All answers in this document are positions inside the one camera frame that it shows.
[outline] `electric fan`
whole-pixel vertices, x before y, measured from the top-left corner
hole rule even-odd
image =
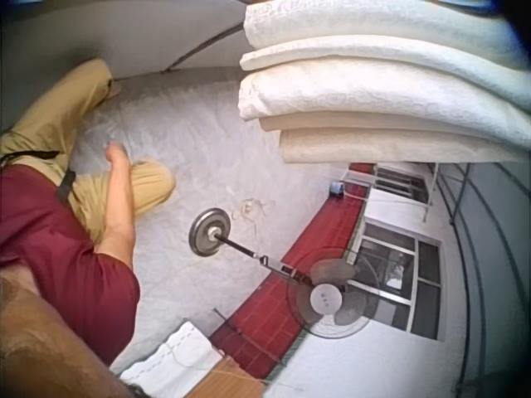
[[[281,274],[288,280],[286,297],[290,311],[311,334],[323,338],[347,337],[365,327],[376,313],[378,277],[362,255],[351,265],[344,259],[345,250],[333,250],[336,252],[333,255],[330,250],[321,250],[323,253],[317,250],[312,253],[316,260],[311,260],[309,272],[302,272],[229,240],[230,230],[231,220],[224,210],[209,209],[193,222],[188,242],[192,251],[203,257],[216,254],[223,244],[229,245]],[[357,277],[370,289],[361,289]]]

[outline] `leg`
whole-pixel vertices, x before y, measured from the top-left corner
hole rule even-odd
[[[0,153],[59,151],[55,162],[66,170],[76,128],[87,112],[110,93],[112,75],[99,59],[78,66],[48,90],[1,139]]]
[[[175,178],[159,162],[143,160],[131,169],[133,183],[134,215],[141,219],[149,210],[166,201],[175,188]],[[109,174],[79,176],[74,185],[78,220],[89,231],[97,244],[105,231],[105,203]]]

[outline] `wooden board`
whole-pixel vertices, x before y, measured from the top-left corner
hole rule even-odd
[[[265,386],[243,371],[230,357],[224,357],[196,385],[187,398],[260,398]]]

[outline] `maroon shirt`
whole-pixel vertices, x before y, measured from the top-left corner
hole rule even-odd
[[[94,244],[57,187],[28,166],[0,177],[0,268],[28,266],[41,296],[107,365],[133,336],[139,283]]]

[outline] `black strap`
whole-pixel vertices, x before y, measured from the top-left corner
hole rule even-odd
[[[70,192],[72,192],[72,185],[74,184],[75,180],[76,172],[67,168],[65,176],[57,188],[57,197],[64,205],[68,203],[68,196],[70,195]]]
[[[7,155],[3,155],[0,158],[0,167],[3,167],[4,164],[9,162],[10,160],[13,160],[14,158],[19,158],[21,156],[33,156],[34,158],[50,160],[57,156],[59,153],[59,151],[20,151],[8,153]]]

